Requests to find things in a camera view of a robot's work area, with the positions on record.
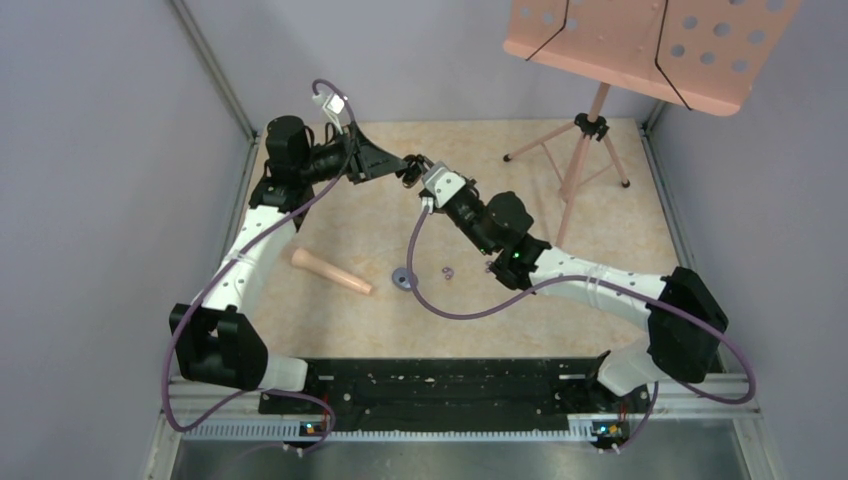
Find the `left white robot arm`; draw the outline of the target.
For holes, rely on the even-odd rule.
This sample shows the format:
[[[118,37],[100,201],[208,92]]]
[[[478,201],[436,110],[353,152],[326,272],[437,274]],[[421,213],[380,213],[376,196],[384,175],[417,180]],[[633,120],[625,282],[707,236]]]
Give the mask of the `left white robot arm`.
[[[248,201],[241,229],[210,283],[169,318],[173,352],[187,380],[243,391],[282,390],[297,413],[319,404],[320,386],[308,364],[270,353],[250,322],[277,258],[300,230],[326,187],[400,176],[406,162],[370,141],[356,123],[314,131],[292,115],[271,120],[264,137],[263,175]]]

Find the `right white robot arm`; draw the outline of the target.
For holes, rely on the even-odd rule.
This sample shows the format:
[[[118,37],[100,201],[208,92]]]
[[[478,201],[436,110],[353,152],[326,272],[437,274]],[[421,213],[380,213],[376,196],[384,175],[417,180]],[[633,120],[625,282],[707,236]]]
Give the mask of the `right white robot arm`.
[[[423,155],[408,155],[398,178],[421,184],[423,215],[442,214],[484,256],[490,272],[519,298],[567,298],[625,319],[643,331],[633,344],[601,355],[586,397],[612,412],[635,388],[662,379],[699,384],[713,368],[728,319],[702,278],[677,266],[667,275],[619,270],[569,254],[531,235],[534,223],[513,191],[480,198],[474,180]]]

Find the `black earbud charging case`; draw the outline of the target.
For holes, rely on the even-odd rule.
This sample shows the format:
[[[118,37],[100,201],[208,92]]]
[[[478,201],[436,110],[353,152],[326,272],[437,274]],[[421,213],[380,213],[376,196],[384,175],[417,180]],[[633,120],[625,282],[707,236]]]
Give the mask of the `black earbud charging case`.
[[[408,168],[408,170],[407,170],[405,176],[403,178],[401,178],[400,180],[401,180],[401,183],[402,183],[404,188],[411,189],[410,188],[410,180],[413,178],[413,176],[415,174],[418,174],[419,172],[426,173],[426,170],[421,170],[417,165],[413,164],[411,162],[411,160],[409,161],[409,166],[407,168]]]

